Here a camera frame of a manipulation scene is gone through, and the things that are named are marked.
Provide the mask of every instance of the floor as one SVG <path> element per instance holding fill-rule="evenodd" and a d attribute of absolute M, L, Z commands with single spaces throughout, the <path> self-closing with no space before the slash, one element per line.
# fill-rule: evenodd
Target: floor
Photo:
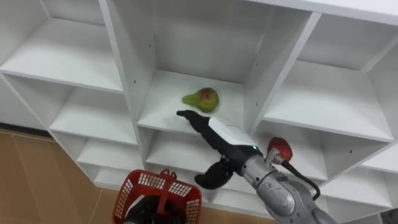
<path fill-rule="evenodd" d="M 109 224 L 117 191 L 95 187 L 51 139 L 0 129 L 1 224 Z M 203 208 L 202 224 L 275 224 Z"/>

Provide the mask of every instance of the red basket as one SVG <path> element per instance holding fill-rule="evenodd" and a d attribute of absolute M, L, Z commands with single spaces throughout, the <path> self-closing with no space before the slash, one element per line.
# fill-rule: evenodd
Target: red basket
<path fill-rule="evenodd" d="M 141 195 L 161 196 L 157 213 L 164 214 L 166 200 L 185 211 L 186 224 L 197 224 L 201 208 L 201 193 L 194 185 L 177 180 L 168 169 L 160 174 L 144 170 L 132 171 L 124 181 L 113 208 L 113 223 L 122 224 L 130 205 Z"/>

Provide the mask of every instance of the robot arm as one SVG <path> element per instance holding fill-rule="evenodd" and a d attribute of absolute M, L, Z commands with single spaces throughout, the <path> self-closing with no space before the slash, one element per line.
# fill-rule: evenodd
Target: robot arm
<path fill-rule="evenodd" d="M 277 150 L 265 159 L 254 141 L 237 126 L 219 118 L 208 118 L 190 110 L 178 111 L 209 145 L 221 154 L 205 174 L 195 181 L 205 189 L 217 189 L 233 173 L 244 177 L 265 203 L 268 212 L 283 224 L 337 224 L 320 210 L 310 191 L 302 183 L 289 180 L 271 164 L 282 162 Z"/>

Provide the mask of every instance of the black cable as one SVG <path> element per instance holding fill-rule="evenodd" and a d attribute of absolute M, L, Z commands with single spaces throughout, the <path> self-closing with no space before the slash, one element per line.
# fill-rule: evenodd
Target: black cable
<path fill-rule="evenodd" d="M 312 199 L 314 201 L 316 199 L 318 199 L 319 196 L 321 196 L 321 190 L 319 189 L 318 185 L 316 183 L 312 182 L 312 180 L 303 176 L 296 168 L 294 168 L 292 165 L 290 165 L 290 163 L 287 160 L 284 160 L 282 162 L 282 166 L 285 167 L 287 170 L 289 170 L 296 177 L 304 180 L 307 184 L 311 185 L 311 187 L 313 187 L 317 191 L 317 193 L 312 197 Z"/>

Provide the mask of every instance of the pear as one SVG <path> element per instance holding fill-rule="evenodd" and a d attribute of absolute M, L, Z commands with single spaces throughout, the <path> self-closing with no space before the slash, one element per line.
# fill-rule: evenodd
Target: pear
<path fill-rule="evenodd" d="M 204 113 L 214 112 L 219 100 L 217 91 L 212 88 L 203 88 L 182 98 L 183 103 L 194 106 Z"/>

